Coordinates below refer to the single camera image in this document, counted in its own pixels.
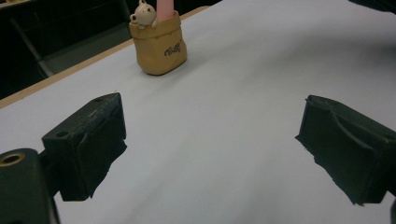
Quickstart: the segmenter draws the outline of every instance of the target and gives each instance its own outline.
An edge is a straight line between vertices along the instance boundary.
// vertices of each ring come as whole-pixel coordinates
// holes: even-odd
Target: pink object
[[[157,0],[157,19],[165,21],[174,15],[174,0]]]

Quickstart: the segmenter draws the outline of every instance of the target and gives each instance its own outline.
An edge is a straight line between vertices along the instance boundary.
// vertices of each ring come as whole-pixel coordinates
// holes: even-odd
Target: white table
[[[128,46],[0,110],[0,152],[121,93],[128,145],[63,224],[388,224],[353,205],[294,139],[309,94],[396,130],[396,16],[347,0],[223,0],[182,22],[189,59],[162,77]]]

